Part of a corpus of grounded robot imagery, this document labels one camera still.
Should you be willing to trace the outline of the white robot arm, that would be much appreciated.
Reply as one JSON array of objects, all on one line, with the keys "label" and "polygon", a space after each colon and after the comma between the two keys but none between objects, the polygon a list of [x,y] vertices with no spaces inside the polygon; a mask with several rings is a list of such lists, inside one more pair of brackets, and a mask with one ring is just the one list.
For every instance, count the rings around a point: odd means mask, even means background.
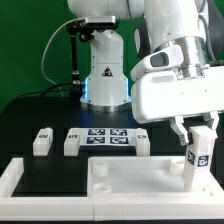
[{"label": "white robot arm", "polygon": [[91,44],[91,72],[81,98],[96,109],[125,97],[119,20],[140,18],[134,28],[138,63],[130,77],[131,108],[140,123],[168,120],[188,144],[183,122],[202,116],[214,130],[224,103],[224,16],[214,0],[67,0],[81,38]]}]

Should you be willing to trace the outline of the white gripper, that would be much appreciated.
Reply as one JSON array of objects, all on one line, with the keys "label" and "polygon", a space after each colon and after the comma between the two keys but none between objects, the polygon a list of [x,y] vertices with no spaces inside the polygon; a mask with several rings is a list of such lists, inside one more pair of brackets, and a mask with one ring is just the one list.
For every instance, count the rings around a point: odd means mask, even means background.
[{"label": "white gripper", "polygon": [[177,80],[173,71],[148,73],[132,86],[131,96],[138,123],[171,118],[170,127],[186,146],[189,137],[183,117],[203,114],[205,125],[200,129],[216,134],[218,112],[224,111],[224,66],[206,69],[204,77],[193,79]]}]

